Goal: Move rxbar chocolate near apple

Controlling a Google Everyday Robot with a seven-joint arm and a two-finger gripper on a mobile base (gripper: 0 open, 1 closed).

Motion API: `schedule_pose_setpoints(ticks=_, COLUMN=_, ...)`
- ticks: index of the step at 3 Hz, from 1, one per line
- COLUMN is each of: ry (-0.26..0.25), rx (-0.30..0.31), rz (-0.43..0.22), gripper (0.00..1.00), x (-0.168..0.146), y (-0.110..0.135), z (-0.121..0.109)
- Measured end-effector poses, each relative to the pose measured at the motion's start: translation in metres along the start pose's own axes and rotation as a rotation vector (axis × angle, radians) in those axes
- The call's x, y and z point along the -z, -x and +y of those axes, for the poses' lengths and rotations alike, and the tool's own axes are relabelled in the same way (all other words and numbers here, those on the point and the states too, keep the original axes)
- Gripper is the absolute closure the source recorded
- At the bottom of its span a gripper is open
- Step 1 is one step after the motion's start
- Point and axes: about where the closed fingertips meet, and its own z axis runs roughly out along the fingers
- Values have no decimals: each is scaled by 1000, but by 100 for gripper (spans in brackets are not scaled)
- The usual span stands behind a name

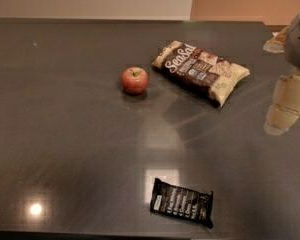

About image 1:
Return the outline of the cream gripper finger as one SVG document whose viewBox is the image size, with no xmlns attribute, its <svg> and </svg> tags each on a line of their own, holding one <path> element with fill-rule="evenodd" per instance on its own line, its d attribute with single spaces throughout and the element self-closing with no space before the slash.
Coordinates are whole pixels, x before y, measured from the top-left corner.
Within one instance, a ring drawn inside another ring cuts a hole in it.
<svg viewBox="0 0 300 240">
<path fill-rule="evenodd" d="M 275 34 L 263 46 L 263 50 L 270 53 L 283 53 L 284 43 L 286 41 L 288 26 L 283 28 L 280 32 Z"/>
<path fill-rule="evenodd" d="M 300 70 L 281 75 L 276 83 L 264 130 L 272 136 L 287 132 L 300 118 Z"/>
</svg>

